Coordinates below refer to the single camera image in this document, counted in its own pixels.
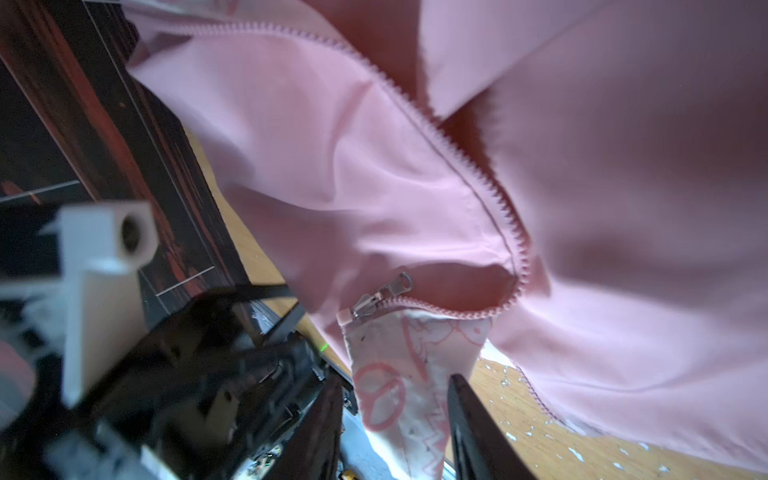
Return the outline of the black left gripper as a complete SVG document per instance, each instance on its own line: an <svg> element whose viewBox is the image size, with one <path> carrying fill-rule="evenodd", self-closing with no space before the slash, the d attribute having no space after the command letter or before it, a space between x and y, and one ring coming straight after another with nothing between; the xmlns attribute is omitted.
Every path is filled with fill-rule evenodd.
<svg viewBox="0 0 768 480"><path fill-rule="evenodd" d="M272 467L335 376L295 331L300 305L245 344L235 306L289 295L284 285L238 285L195 297L73 407L60 398L62 356L34 331L16 332L26 304L3 302L2 372L24 400L1 431L2 477L233 479L259 457Z"/></svg>

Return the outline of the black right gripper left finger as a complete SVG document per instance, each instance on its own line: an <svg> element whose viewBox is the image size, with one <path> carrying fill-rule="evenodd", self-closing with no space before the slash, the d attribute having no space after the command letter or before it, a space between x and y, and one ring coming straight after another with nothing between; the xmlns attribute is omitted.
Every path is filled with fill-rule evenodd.
<svg viewBox="0 0 768 480"><path fill-rule="evenodd" d="M265 479L337 479L343 410L341 379L332 376Z"/></svg>

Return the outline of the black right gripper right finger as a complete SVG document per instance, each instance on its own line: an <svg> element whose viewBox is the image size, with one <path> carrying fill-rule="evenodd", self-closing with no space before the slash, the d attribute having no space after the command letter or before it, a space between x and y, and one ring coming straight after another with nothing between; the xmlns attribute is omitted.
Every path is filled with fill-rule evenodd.
<svg viewBox="0 0 768 480"><path fill-rule="evenodd" d="M450 377L447 405L457 479L536 480L461 374Z"/></svg>

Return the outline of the pink zip-up jacket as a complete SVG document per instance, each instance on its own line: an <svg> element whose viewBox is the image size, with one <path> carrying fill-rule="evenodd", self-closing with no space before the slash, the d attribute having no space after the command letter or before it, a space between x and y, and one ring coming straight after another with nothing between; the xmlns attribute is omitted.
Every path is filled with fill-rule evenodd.
<svg viewBox="0 0 768 480"><path fill-rule="evenodd" d="M763 1L127 1L130 74L437 479L484 346L582 435L767 469Z"/></svg>

